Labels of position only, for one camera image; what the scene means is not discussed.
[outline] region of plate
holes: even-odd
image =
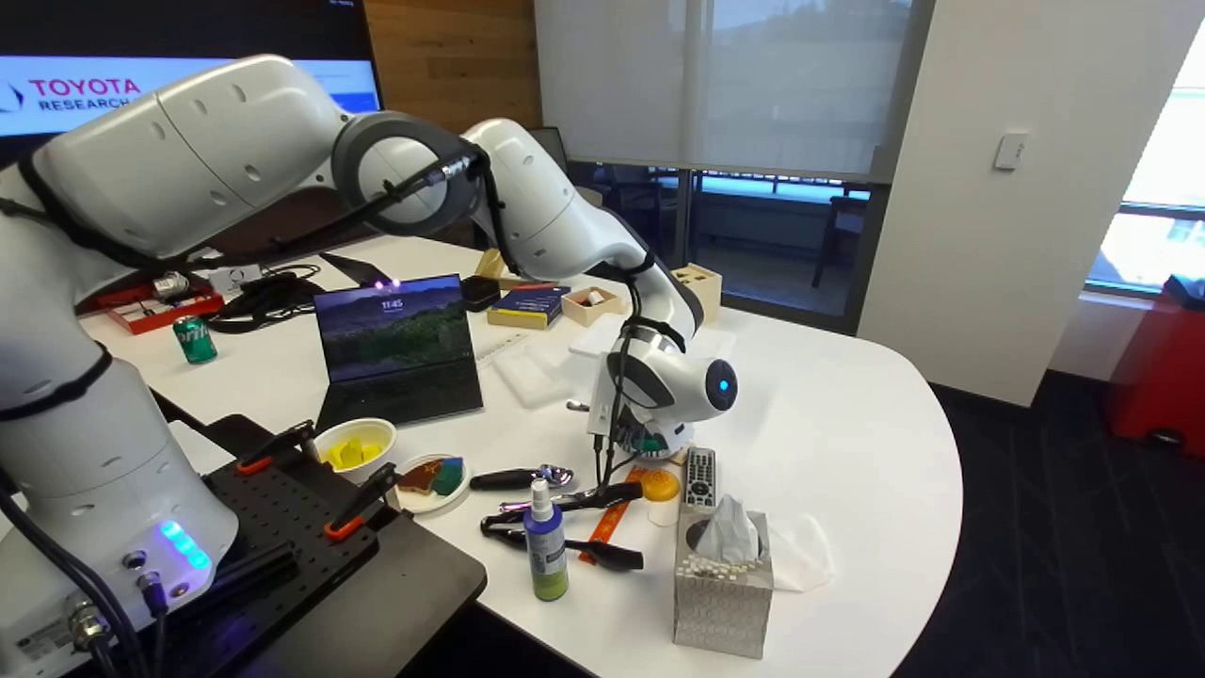
[[[422,456],[409,466],[402,466],[399,476],[409,476],[414,466],[435,462],[435,461],[460,461],[464,462],[460,466],[460,486],[453,495],[445,495],[445,497],[440,495],[414,495],[414,490],[395,486],[395,490],[382,495],[389,507],[422,517],[422,511],[440,511],[440,507],[455,503],[466,495],[466,483],[473,477],[466,456]]]

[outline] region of laptop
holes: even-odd
[[[483,410],[483,385],[460,276],[317,297],[326,358],[319,426],[389,418],[395,426]]]

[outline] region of white table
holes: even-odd
[[[342,251],[399,280],[466,276],[476,260],[470,250],[389,236]],[[319,270],[317,281],[350,286],[337,270]],[[87,315],[87,328],[200,420],[240,410],[281,428],[312,418],[325,398],[312,315],[214,334],[209,364],[183,364],[168,333],[130,338],[106,315]],[[476,348],[507,334],[515,333],[473,319]],[[532,461],[587,472],[582,413],[564,403],[519,408],[488,364],[519,348],[569,355],[574,334],[572,319],[558,319],[553,333],[519,333],[515,344],[483,355],[484,410],[405,426],[405,456],[466,452],[473,472]],[[422,522],[484,565],[488,610],[598,673],[891,673],[945,587],[960,536],[960,462],[930,385],[883,348],[735,309],[722,309],[699,344],[726,355],[741,375],[741,403],[692,428],[697,443],[720,452],[720,495],[768,511],[786,575],[800,575],[790,544],[807,527],[818,522],[830,552],[822,587],[774,596],[761,664],[668,645],[665,503],[631,507],[622,522],[618,544],[645,551],[645,571],[572,565],[560,604],[535,604],[523,552],[483,544],[476,517],[498,511],[498,497],[466,497]]]

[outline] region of bottle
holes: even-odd
[[[564,521],[548,497],[548,483],[532,483],[532,507],[523,517],[535,598],[553,604],[569,593]]]

